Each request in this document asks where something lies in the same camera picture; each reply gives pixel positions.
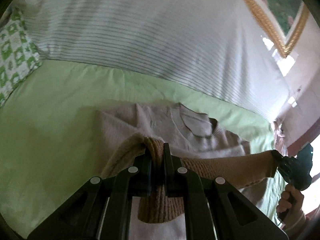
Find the person's right hand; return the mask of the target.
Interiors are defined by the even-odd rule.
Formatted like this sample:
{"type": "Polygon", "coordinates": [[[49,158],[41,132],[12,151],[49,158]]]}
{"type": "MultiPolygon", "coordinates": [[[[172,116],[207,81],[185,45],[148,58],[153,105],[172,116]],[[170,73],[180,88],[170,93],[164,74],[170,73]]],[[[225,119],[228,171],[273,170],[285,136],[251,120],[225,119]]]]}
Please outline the person's right hand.
{"type": "Polygon", "coordinates": [[[296,222],[303,215],[303,200],[304,195],[292,185],[287,184],[276,207],[279,220],[285,225],[296,222]]]}

